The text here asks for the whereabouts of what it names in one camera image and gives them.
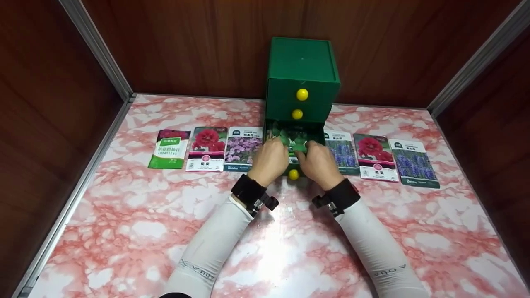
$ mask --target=hand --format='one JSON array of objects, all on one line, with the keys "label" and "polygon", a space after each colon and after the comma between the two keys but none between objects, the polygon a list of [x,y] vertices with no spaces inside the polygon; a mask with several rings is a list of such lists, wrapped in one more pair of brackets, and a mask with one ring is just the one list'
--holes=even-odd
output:
[{"label": "hand", "polygon": [[289,165],[289,151],[280,138],[269,139],[252,158],[252,168],[247,176],[264,187],[269,186]]},{"label": "hand", "polygon": [[335,158],[326,146],[315,141],[307,142],[306,146],[307,155],[301,151],[295,151],[295,154],[300,162],[300,168],[308,178],[318,183],[325,191],[344,180]]}]

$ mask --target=white arm sleeve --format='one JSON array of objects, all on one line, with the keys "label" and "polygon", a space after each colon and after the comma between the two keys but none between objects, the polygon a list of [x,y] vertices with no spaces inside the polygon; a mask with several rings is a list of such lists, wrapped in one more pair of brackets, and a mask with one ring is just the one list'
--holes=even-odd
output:
[{"label": "white arm sleeve", "polygon": [[335,219],[370,274],[380,298],[429,297],[399,244],[362,200]]},{"label": "white arm sleeve", "polygon": [[221,267],[252,219],[230,195],[191,239],[166,283],[164,294],[210,297]]}]

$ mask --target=green packet in hand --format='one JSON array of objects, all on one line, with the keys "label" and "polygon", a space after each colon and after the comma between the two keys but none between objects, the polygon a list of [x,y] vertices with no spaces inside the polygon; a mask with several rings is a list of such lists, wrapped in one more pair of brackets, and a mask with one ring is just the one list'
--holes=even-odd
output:
[{"label": "green packet in hand", "polygon": [[289,151],[289,163],[298,163],[295,151],[307,153],[307,133],[296,127],[280,127],[274,122],[271,129],[267,130],[267,139],[279,137]]},{"label": "green packet in hand", "polygon": [[158,132],[150,169],[182,169],[191,132],[162,129]]}]

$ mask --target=yellow drawer handle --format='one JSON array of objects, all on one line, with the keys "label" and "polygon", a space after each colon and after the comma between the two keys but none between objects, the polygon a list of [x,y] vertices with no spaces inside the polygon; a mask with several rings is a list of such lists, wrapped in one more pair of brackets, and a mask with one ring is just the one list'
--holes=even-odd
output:
[{"label": "yellow drawer handle", "polygon": [[306,100],[308,97],[309,97],[309,92],[308,92],[306,89],[304,89],[304,88],[302,88],[302,89],[300,89],[300,90],[298,90],[298,91],[296,92],[296,98],[297,98],[299,101],[304,101],[304,100]]},{"label": "yellow drawer handle", "polygon": [[300,177],[300,173],[298,173],[298,170],[292,169],[289,171],[289,179],[296,180]]},{"label": "yellow drawer handle", "polygon": [[293,119],[299,120],[299,119],[302,118],[303,115],[304,115],[304,113],[302,113],[301,109],[293,110],[293,113],[292,113]]}]

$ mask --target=tabletop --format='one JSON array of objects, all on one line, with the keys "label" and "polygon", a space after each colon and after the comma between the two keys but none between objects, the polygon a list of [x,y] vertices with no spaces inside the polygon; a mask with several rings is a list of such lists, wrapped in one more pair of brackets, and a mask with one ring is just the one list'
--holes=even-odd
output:
[{"label": "tabletop", "polygon": [[[138,95],[41,273],[36,297],[157,297],[187,243],[241,175],[148,169],[160,129],[261,126],[264,102]],[[348,177],[433,297],[528,291],[426,110],[334,105],[325,129],[420,141],[440,189]],[[280,205],[245,230],[212,297],[370,297],[316,187],[280,178]]]}]

